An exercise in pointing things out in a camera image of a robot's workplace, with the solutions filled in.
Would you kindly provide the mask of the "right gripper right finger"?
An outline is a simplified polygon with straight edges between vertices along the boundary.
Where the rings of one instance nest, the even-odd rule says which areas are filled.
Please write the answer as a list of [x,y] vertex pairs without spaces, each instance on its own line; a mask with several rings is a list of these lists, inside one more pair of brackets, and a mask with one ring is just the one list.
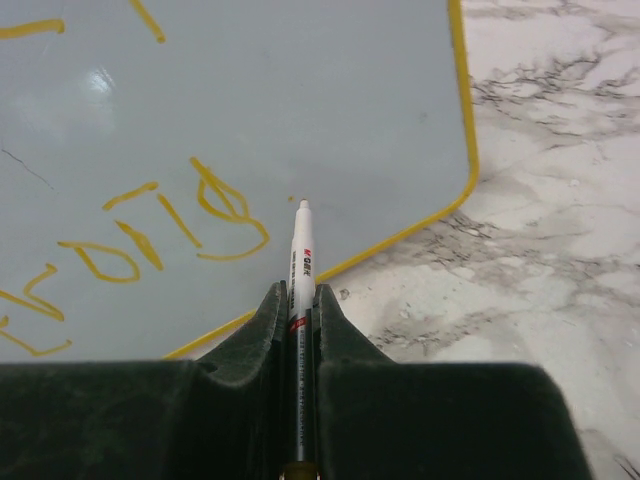
[[316,291],[325,479],[588,479],[560,389],[524,363],[398,363]]

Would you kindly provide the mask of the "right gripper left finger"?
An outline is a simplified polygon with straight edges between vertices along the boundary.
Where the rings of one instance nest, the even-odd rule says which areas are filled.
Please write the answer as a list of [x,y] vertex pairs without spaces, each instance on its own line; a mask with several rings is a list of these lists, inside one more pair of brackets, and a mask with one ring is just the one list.
[[5,479],[275,479],[286,288],[197,360],[7,363]]

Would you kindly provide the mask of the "yellow framed whiteboard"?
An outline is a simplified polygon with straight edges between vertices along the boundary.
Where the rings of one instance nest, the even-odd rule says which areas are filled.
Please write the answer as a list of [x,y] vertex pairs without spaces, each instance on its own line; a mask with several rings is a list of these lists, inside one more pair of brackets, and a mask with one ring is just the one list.
[[457,1],[5,1],[1,358],[177,357],[455,210]]

